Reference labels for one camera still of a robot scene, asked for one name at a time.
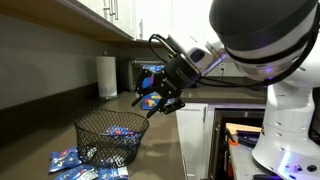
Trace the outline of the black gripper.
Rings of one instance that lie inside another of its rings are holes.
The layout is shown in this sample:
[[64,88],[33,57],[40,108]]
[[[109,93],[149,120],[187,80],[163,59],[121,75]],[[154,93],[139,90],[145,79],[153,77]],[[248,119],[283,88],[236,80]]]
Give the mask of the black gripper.
[[[190,61],[183,55],[176,55],[171,61],[169,61],[163,70],[167,76],[166,83],[169,88],[173,90],[171,95],[165,96],[161,99],[146,115],[147,118],[152,117],[156,112],[162,112],[168,115],[175,112],[185,106],[185,102],[178,98],[183,89],[188,88],[194,84],[201,76],[200,72],[196,70]],[[141,87],[142,84],[142,71],[140,73],[139,80],[135,86],[136,95],[135,100],[131,103],[131,106],[136,106],[146,95],[147,89]]]

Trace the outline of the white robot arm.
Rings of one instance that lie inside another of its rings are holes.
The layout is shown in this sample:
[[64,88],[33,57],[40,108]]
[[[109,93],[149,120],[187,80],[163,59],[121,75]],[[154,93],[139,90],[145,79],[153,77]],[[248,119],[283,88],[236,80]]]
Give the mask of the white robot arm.
[[319,180],[320,146],[309,136],[320,87],[319,0],[213,0],[209,23],[215,42],[164,38],[171,59],[154,74],[142,72],[152,82],[138,84],[138,96],[156,92],[156,110],[174,112],[184,105],[184,89],[230,58],[253,85],[267,89],[253,159],[283,180]]

